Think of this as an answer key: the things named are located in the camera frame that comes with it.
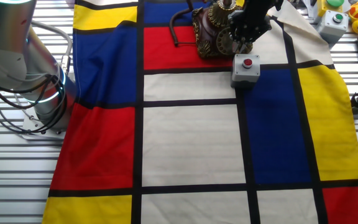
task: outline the black line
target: black line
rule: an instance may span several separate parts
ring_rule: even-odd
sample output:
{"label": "black line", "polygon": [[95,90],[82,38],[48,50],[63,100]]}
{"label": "black line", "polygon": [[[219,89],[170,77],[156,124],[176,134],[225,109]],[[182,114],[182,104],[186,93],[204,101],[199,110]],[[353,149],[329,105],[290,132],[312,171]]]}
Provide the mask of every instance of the black line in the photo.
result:
{"label": "black line", "polygon": [[93,35],[93,34],[104,34],[108,32],[114,31],[115,28],[105,28],[105,29],[95,29],[95,30],[79,30],[73,28],[73,32],[80,34],[80,35]]}
{"label": "black line", "polygon": [[229,67],[208,67],[208,68],[169,68],[169,69],[158,69],[158,70],[145,70],[145,75],[156,75],[156,74],[179,74],[179,73],[211,73],[211,72],[230,72],[231,66]]}
{"label": "black line", "polygon": [[[357,180],[330,180],[322,181],[323,188],[358,187]],[[313,189],[312,183],[286,183],[286,184],[254,184],[251,191],[256,190],[297,190]],[[200,192],[235,192],[250,191],[246,184],[201,184],[201,185],[173,185],[141,187],[143,194],[179,194]],[[134,194],[134,189],[105,189],[105,190],[50,190],[48,197],[99,197]]]}
{"label": "black line", "polygon": [[322,188],[334,188],[334,187],[358,187],[357,180],[330,180],[321,181]]}
{"label": "black line", "polygon": [[260,65],[260,69],[263,70],[279,70],[279,69],[289,69],[288,64],[270,64],[270,65]]}
{"label": "black line", "polygon": [[[231,66],[228,66],[228,67],[207,67],[207,68],[169,68],[169,69],[145,70],[145,75],[231,72],[231,69],[232,69]],[[260,69],[261,70],[289,69],[289,66],[288,66],[288,64],[261,65]]]}
{"label": "black line", "polygon": [[312,183],[257,184],[256,190],[296,190],[312,189]]}
{"label": "black line", "polygon": [[[297,68],[310,68],[310,67],[315,67],[315,66],[319,66],[319,65],[323,65],[323,63],[321,63],[319,60],[311,60],[308,62],[302,62],[302,63],[297,63],[296,67]],[[324,65],[329,69],[335,69],[334,64],[332,65]]]}
{"label": "black line", "polygon": [[131,224],[140,224],[142,215],[143,91],[144,91],[144,0],[137,6],[137,63],[135,142]]}
{"label": "black line", "polygon": [[235,98],[228,99],[211,99],[211,100],[172,100],[172,101],[145,101],[144,107],[161,107],[161,106],[204,106],[204,105],[235,105]]}
{"label": "black line", "polygon": [[252,164],[252,152],[249,144],[249,133],[246,115],[246,105],[244,101],[244,93],[236,89],[237,113],[239,117],[242,160],[244,162],[244,170],[247,181],[248,207],[251,224],[260,224],[260,213],[258,196],[256,192],[256,183],[254,175],[254,165]]}
{"label": "black line", "polygon": [[306,155],[308,158],[311,183],[313,185],[314,203],[318,215],[319,224],[328,224],[328,216],[326,205],[323,197],[323,190],[320,184],[320,176],[318,172],[316,153],[314,151],[313,139],[311,137],[308,115],[306,114],[305,101],[303,99],[302,87],[299,79],[298,68],[296,66],[296,57],[293,41],[290,35],[284,31],[284,24],[275,21],[282,29],[285,43],[285,50],[287,52],[288,64],[290,65],[291,78],[293,82],[293,89],[295,92],[296,105],[298,107],[298,114],[300,117],[300,125],[305,143]]}
{"label": "black line", "polygon": [[127,107],[135,107],[137,103],[129,102],[129,103],[105,103],[105,102],[96,102],[95,104],[88,103],[85,100],[76,97],[75,101],[80,104],[81,106],[92,110],[94,107],[100,107],[103,109],[120,109],[120,108],[127,108]]}
{"label": "black line", "polygon": [[246,191],[246,184],[205,184],[205,185],[181,185],[143,187],[143,194],[176,194],[176,193],[198,193],[198,192],[234,192]]}
{"label": "black line", "polygon": [[92,4],[92,3],[84,1],[84,0],[75,0],[75,4],[79,5],[79,6],[87,7],[88,9],[92,9],[92,10],[116,9],[116,8],[122,8],[122,7],[137,6],[137,2],[129,2],[129,3],[122,3],[122,4],[110,4],[110,5],[105,5],[105,6],[97,6],[95,4]]}
{"label": "black line", "polygon": [[[159,23],[145,23],[144,26],[146,28],[153,28],[153,27],[168,27],[169,22],[159,22]],[[192,26],[190,22],[175,22],[175,26]]]}
{"label": "black line", "polygon": [[[186,0],[145,0],[149,3],[184,3]],[[201,2],[202,0],[191,0],[192,2]]]}
{"label": "black line", "polygon": [[106,190],[49,190],[48,197],[98,197],[132,195],[132,189],[106,189]]}

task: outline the metal grating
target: metal grating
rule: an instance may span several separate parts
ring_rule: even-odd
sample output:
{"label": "metal grating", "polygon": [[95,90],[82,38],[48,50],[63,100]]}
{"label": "metal grating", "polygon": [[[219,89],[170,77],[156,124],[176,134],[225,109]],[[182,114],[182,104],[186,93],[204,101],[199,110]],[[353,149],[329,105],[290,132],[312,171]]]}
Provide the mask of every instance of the metal grating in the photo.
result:
{"label": "metal grating", "polygon": [[[38,0],[34,20],[58,27],[72,35],[74,0]],[[299,9],[306,18],[306,10]],[[49,31],[34,28],[41,41],[60,61],[65,40]],[[357,36],[347,32],[331,54],[337,71],[349,90],[358,93]],[[24,114],[1,102],[4,113],[17,125]],[[358,115],[354,117],[358,137]],[[0,223],[41,223],[45,202],[61,141],[27,141],[0,125]]]}

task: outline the antique telephone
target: antique telephone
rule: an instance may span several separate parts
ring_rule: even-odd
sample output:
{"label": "antique telephone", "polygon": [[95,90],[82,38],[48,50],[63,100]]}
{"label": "antique telephone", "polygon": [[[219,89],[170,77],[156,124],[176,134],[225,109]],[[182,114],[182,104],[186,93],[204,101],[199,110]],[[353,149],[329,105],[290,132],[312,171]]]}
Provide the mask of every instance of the antique telephone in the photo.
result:
{"label": "antique telephone", "polygon": [[188,9],[173,15],[169,24],[174,44],[189,44],[178,41],[173,23],[192,12],[198,55],[213,58],[248,54],[255,40],[272,28],[267,11],[273,6],[280,10],[283,0],[245,0],[242,7],[236,0],[212,0],[210,7],[199,9],[194,9],[191,0],[186,2]]}

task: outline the cable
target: cable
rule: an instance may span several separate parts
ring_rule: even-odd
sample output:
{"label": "cable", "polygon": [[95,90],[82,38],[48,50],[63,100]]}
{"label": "cable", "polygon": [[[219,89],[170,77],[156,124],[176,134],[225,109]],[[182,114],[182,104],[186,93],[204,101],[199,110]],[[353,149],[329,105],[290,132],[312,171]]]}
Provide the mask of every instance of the cable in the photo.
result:
{"label": "cable", "polygon": [[[19,101],[19,99],[17,98],[16,93],[14,93],[13,95],[14,95],[14,97],[15,97],[16,103],[17,103],[19,106],[22,106],[22,103],[21,103],[21,102]],[[34,116],[29,115],[28,112],[26,112],[25,109],[22,109],[22,111],[23,111],[23,113],[24,113],[29,119],[32,119],[32,120],[34,120],[34,121],[40,121],[40,122],[41,122],[40,119],[37,119],[37,118],[35,118]]]}
{"label": "cable", "polygon": [[[49,78],[47,79],[49,82],[52,80],[53,77],[56,77],[56,76],[49,76]],[[19,109],[28,109],[28,108],[31,108],[35,105],[37,105],[39,103],[39,101],[42,99],[42,97],[44,96],[44,93],[45,93],[45,90],[47,89],[47,84],[44,85],[44,87],[42,88],[42,91],[41,91],[41,94],[39,95],[39,97],[37,98],[37,100],[34,102],[34,103],[30,103],[30,105],[27,105],[27,106],[19,106],[19,105],[16,105],[14,103],[12,103],[11,101],[9,101],[5,96],[3,96],[1,93],[0,93],[0,99],[2,99],[5,103],[15,107],[15,108],[19,108]]]}
{"label": "cable", "polygon": [[37,22],[37,21],[31,21],[31,24],[33,26],[37,26],[39,28],[43,28],[43,29],[46,29],[46,30],[49,30],[51,32],[54,32],[54,33],[57,33],[57,34],[60,34],[62,37],[64,37],[66,40],[67,40],[67,50],[66,50],[66,53],[65,55],[66,56],[69,56],[71,54],[71,50],[73,48],[73,41],[71,40],[70,36],[68,34],[66,34],[65,32],[63,32],[62,30],[60,29],[57,29],[56,27],[53,27],[53,26],[50,26],[50,25],[46,25],[46,24],[43,24],[41,22]]}
{"label": "cable", "polygon": [[193,42],[179,42],[178,41],[178,37],[175,33],[175,30],[173,29],[173,22],[175,22],[175,20],[179,17],[182,16],[186,13],[189,13],[191,11],[193,11],[194,7],[193,7],[193,3],[191,3],[191,0],[186,0],[187,5],[188,5],[188,9],[182,10],[180,12],[175,13],[171,20],[169,21],[169,29],[173,38],[173,43],[175,44],[176,47],[178,47],[178,44],[195,44]]}
{"label": "cable", "polygon": [[[56,82],[58,82],[59,84],[59,87],[57,88],[57,91],[59,91],[59,93],[62,93],[63,95],[65,95],[64,93],[64,89],[61,88],[63,85],[61,85],[61,81],[60,80],[56,80]],[[65,111],[66,111],[66,107],[67,107],[67,98],[62,98],[61,101],[63,102],[64,106],[63,106],[63,109],[62,110],[55,110],[55,114],[52,116],[52,119],[50,121],[48,121],[47,124],[43,125],[41,128],[38,128],[36,130],[25,130],[25,129],[22,129],[16,125],[14,125],[13,123],[9,122],[6,117],[3,115],[1,109],[0,109],[0,115],[5,119],[6,122],[8,122],[9,124],[11,124],[13,127],[19,129],[20,131],[18,130],[15,130],[15,129],[12,129],[11,127],[9,127],[8,125],[4,124],[3,121],[0,119],[0,123],[7,129],[11,130],[11,131],[14,131],[15,133],[19,133],[19,134],[32,134],[32,133],[42,133],[48,129],[50,129],[51,127],[53,127],[54,125],[56,125],[60,119],[63,117],[63,115],[65,114]]]}

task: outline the mondrian pattern cloth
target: mondrian pattern cloth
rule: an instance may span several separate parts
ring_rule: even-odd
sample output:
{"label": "mondrian pattern cloth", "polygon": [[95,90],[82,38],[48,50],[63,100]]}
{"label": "mondrian pattern cloth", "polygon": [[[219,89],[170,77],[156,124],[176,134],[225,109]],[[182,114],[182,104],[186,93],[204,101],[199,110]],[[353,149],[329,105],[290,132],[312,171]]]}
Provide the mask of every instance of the mondrian pattern cloth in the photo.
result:
{"label": "mondrian pattern cloth", "polygon": [[[285,1],[254,44],[256,86],[235,90],[231,60],[173,46],[186,7],[76,2],[78,99],[43,223],[358,224],[356,131],[327,44]],[[190,14],[175,30],[195,41]]]}

